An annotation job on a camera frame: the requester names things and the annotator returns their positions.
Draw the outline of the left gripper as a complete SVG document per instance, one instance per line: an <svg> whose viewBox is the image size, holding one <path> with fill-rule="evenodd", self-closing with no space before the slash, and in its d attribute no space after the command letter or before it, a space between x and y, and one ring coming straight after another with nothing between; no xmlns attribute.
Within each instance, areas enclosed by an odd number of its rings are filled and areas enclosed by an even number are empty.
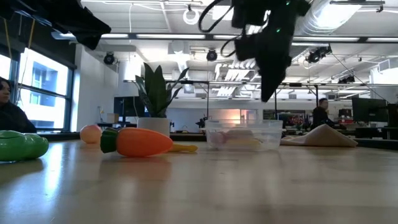
<svg viewBox="0 0 398 224"><path fill-rule="evenodd" d="M109 25L98 19L77 0L18 0L18 12L62 34L76 32L78 43L95 50Z"/></svg>

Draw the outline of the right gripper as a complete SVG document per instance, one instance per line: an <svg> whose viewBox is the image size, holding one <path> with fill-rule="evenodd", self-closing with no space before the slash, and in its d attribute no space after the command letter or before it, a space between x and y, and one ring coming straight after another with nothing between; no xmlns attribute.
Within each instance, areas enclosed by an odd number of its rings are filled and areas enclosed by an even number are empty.
<svg viewBox="0 0 398 224"><path fill-rule="evenodd" d="M306 0L236 1L238 22L263 26L260 32L247 34L234 41L238 60L254 59L261 76L261 101L268 102L291 66L289 51L298 17L306 15L311 4Z"/></svg>

